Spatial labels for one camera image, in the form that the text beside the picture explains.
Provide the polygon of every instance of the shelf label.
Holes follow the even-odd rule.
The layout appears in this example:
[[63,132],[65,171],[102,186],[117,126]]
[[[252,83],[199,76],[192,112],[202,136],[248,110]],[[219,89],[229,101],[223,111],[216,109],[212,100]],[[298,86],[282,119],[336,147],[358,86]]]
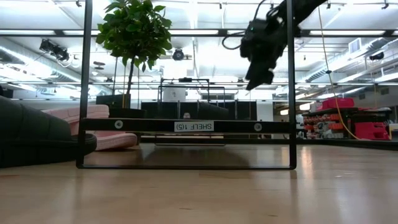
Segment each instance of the shelf label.
[[178,121],[174,122],[174,132],[214,131],[214,121]]

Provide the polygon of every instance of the ceiling light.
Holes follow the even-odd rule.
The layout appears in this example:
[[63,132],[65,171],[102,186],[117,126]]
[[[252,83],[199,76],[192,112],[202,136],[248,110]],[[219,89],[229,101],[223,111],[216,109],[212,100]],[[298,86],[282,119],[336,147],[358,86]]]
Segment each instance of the ceiling light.
[[355,88],[355,89],[353,89],[353,90],[350,90],[350,91],[347,91],[347,92],[345,92],[344,94],[351,94],[351,93],[355,93],[356,91],[359,91],[359,90],[362,90],[364,87],[361,87],[361,88]]
[[21,89],[24,89],[24,90],[37,91],[34,87],[31,87],[31,86],[25,85],[25,84],[18,84],[18,85],[8,84],[8,85],[16,87],[16,88],[21,88]]
[[397,86],[398,83],[379,83],[378,85],[383,85],[383,86]]
[[339,86],[369,86],[373,83],[338,83]]
[[319,99],[327,99],[327,98],[331,98],[331,97],[334,97],[334,96],[335,96],[334,93],[327,93],[327,94],[324,94],[324,95],[320,95],[317,98],[319,98]]
[[312,103],[306,103],[306,104],[300,105],[300,110],[310,110],[311,104]]
[[375,82],[384,82],[384,81],[388,81],[388,80],[393,80],[398,78],[398,73],[393,73],[393,74],[389,74],[389,75],[383,75],[380,78],[375,79]]
[[[323,35],[382,35],[384,30],[324,30]],[[321,30],[313,30],[310,35],[322,35]]]
[[101,31],[99,31],[99,30],[92,30],[91,31],[91,34],[92,35],[98,35],[98,34],[100,34],[101,33]]
[[218,30],[195,30],[195,29],[182,29],[182,30],[169,30],[172,35],[216,35]]
[[55,35],[54,30],[0,30],[1,35]]
[[289,110],[280,111],[280,115],[288,115],[288,114],[289,114]]
[[[83,35],[85,31],[83,30],[63,30],[62,31],[65,35]],[[100,34],[99,30],[92,30],[91,35],[98,35]]]
[[229,30],[229,31],[227,31],[227,34],[235,34],[235,33],[238,33],[238,32],[244,32],[245,30]]
[[306,97],[306,96],[304,93],[302,93],[302,94],[296,96],[296,100],[302,99],[304,97]]

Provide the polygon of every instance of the pink cushion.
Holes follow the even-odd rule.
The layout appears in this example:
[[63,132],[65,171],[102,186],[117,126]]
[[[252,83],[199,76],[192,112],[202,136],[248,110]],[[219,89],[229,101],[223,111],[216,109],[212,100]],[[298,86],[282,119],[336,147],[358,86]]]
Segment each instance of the pink cushion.
[[[72,135],[79,133],[79,108],[44,110],[43,112],[67,121],[70,125]],[[89,105],[87,107],[87,118],[108,117],[109,108],[106,105]],[[92,133],[97,137],[97,151],[120,147],[131,147],[137,144],[137,136],[133,133],[125,133],[122,131],[88,131],[88,133]]]
[[97,137],[97,148],[96,150],[104,149],[116,149],[131,147],[137,144],[137,136],[133,133],[122,133],[122,134],[112,134],[104,137]]

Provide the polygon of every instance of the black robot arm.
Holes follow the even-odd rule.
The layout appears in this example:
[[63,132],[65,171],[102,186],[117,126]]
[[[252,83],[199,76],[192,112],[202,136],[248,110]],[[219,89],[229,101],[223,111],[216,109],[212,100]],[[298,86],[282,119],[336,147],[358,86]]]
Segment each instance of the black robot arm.
[[[296,35],[300,35],[299,24],[325,1],[293,0]],[[272,83],[274,78],[272,71],[276,67],[277,59],[282,56],[287,45],[286,20],[287,5],[286,0],[284,0],[267,13],[265,20],[256,19],[255,16],[253,21],[249,23],[240,46],[241,56],[248,58],[251,62],[245,77],[249,80],[247,90],[252,90],[263,83]]]

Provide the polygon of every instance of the red toolbox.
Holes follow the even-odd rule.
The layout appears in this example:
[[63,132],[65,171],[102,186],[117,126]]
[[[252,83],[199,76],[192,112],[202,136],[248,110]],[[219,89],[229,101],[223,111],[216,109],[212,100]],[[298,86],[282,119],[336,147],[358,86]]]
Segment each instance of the red toolbox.
[[[354,99],[352,98],[337,98],[338,107],[339,108],[352,108],[354,107]],[[317,107],[317,111],[327,110],[337,108],[336,99],[329,98],[320,103],[320,106]]]
[[390,136],[383,122],[355,123],[355,136],[368,140],[390,140]]

